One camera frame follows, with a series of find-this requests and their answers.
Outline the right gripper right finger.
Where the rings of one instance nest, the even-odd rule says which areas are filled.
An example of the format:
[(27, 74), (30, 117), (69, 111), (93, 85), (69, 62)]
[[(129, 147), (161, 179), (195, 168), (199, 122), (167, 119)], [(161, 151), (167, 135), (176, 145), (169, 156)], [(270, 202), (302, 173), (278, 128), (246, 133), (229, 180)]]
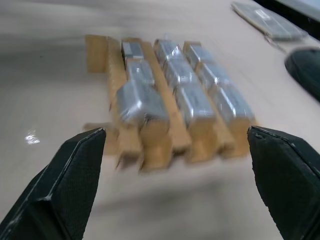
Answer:
[(247, 131), (257, 190), (285, 240), (320, 238), (320, 155), (303, 138), (251, 126)]

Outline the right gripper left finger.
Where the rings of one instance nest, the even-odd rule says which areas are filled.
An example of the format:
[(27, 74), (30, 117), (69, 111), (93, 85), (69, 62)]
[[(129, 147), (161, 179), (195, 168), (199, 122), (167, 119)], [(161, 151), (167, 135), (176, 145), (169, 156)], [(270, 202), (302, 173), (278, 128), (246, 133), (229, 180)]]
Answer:
[(106, 130), (66, 140), (0, 224), (2, 240), (81, 240), (95, 201)]

